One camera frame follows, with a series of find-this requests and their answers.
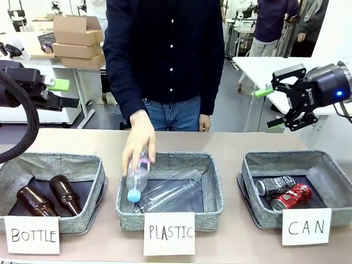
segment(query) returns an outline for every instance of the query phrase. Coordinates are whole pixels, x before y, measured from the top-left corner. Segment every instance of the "can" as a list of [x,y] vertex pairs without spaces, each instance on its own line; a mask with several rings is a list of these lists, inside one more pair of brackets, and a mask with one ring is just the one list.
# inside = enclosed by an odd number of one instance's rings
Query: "can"
[[260,196],[273,194],[284,194],[296,185],[295,180],[291,176],[282,176],[278,178],[266,178],[257,180],[257,187]]
[[312,198],[312,190],[304,183],[299,183],[292,190],[271,201],[271,207],[274,211],[281,211],[283,209],[292,209],[298,204],[303,204]]

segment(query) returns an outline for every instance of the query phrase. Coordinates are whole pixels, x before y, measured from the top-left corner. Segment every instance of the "jeans pocket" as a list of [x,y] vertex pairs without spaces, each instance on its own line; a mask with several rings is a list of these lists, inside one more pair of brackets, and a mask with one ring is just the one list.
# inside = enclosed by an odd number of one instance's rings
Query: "jeans pocket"
[[196,102],[196,101],[198,101],[198,100],[200,100],[200,95],[198,95],[198,96],[196,96],[196,97],[194,97],[194,98],[192,98],[192,99],[186,101],[186,103],[194,103],[194,102]]
[[147,98],[144,98],[143,103],[145,106],[151,106],[154,103],[154,101],[147,99]]

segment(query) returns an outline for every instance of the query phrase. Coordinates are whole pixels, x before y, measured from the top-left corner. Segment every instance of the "person's left hand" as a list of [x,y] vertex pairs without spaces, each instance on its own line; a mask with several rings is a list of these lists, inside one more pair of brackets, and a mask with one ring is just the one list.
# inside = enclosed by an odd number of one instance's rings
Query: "person's left hand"
[[201,114],[199,116],[199,132],[209,132],[211,127],[210,116]]
[[305,33],[299,33],[298,36],[297,36],[297,41],[298,42],[302,42],[304,41],[304,39],[306,38],[306,35]]

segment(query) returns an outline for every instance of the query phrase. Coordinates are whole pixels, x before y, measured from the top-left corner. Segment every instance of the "white paper sign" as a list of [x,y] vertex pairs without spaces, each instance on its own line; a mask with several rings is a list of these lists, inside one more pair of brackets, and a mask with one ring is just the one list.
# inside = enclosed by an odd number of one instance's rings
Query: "white paper sign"
[[329,242],[331,208],[289,209],[282,215],[282,245]]
[[5,216],[7,250],[16,254],[60,254],[59,218]]
[[144,256],[194,255],[194,213],[144,214]]

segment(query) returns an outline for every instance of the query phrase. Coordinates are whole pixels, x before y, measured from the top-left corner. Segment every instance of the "bottle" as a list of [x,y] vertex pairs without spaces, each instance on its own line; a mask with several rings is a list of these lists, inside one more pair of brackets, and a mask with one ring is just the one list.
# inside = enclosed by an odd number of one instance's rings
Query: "bottle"
[[67,208],[73,216],[80,214],[79,197],[72,189],[70,181],[64,175],[57,175],[49,181],[49,187],[59,203]]
[[202,174],[198,170],[182,173],[162,182],[135,206],[135,213],[172,212],[189,202],[193,195],[202,189],[200,184]]
[[147,181],[150,170],[150,160],[148,151],[143,150],[137,170],[132,170],[130,162],[127,170],[126,186],[128,189],[127,200],[129,202],[139,202],[141,193],[147,187]]
[[17,192],[18,201],[33,216],[59,216],[54,204],[34,186],[24,186]]

